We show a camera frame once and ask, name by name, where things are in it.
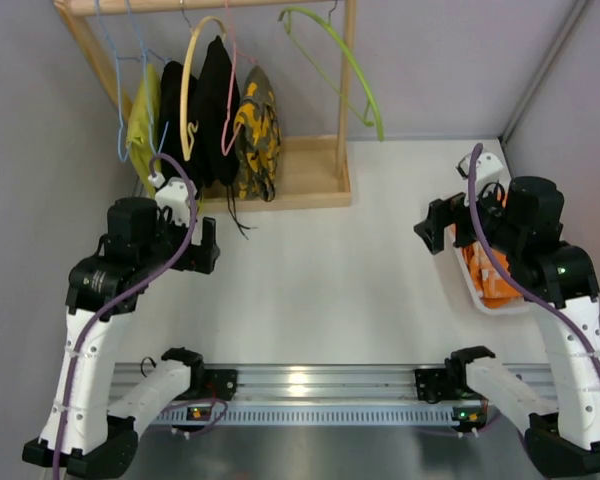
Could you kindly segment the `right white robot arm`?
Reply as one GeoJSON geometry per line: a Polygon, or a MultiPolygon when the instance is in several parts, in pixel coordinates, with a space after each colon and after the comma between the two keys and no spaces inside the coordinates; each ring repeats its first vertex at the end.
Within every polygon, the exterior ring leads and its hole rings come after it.
{"type": "Polygon", "coordinates": [[[432,254],[443,251],[452,227],[455,247],[478,242],[505,255],[541,332],[556,398],[537,395],[484,346],[450,354],[447,387],[494,405],[552,479],[600,473],[600,288],[590,256],[561,238],[563,206],[554,182],[523,176],[436,199],[414,227],[432,254]]]}

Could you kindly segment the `pink wire hanger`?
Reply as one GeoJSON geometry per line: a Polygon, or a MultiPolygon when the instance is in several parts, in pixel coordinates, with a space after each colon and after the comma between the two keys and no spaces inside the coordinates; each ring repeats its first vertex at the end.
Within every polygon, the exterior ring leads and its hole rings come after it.
{"type": "Polygon", "coordinates": [[[227,157],[233,147],[235,140],[238,135],[238,131],[235,131],[231,138],[228,138],[229,127],[232,125],[231,121],[231,108],[234,98],[234,82],[236,80],[236,66],[237,60],[239,57],[246,59],[253,65],[257,64],[257,60],[249,55],[241,52],[237,46],[237,38],[235,33],[235,24],[233,21],[233,16],[231,13],[230,2],[228,0],[224,1],[224,13],[226,20],[228,22],[228,35],[230,44],[232,47],[232,55],[231,55],[231,70],[230,70],[230,79],[228,84],[228,93],[227,93],[227,105],[226,105],[226,118],[223,125],[223,131],[221,136],[221,152],[227,157]]]}

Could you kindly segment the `camouflage trousers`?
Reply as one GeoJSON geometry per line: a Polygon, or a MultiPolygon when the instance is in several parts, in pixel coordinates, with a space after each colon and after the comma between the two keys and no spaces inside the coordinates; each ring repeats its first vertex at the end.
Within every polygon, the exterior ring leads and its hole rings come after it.
{"type": "Polygon", "coordinates": [[[237,131],[234,151],[239,161],[238,196],[271,202],[276,197],[281,152],[276,98],[268,76],[258,65],[249,71],[244,86],[234,120],[237,131]]]}

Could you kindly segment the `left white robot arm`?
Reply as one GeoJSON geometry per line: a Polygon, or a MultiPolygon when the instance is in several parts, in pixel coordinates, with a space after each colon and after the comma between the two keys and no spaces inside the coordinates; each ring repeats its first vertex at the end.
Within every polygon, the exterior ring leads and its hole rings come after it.
{"type": "Polygon", "coordinates": [[[129,395],[111,403],[110,389],[121,340],[138,298],[170,269],[213,272],[220,249],[216,222],[179,225],[172,207],[149,198],[117,200],[94,254],[69,274],[66,340],[58,386],[41,434],[23,447],[25,462],[48,468],[55,479],[114,479],[130,466],[153,419],[178,397],[205,388],[200,354],[172,347],[129,395]]]}

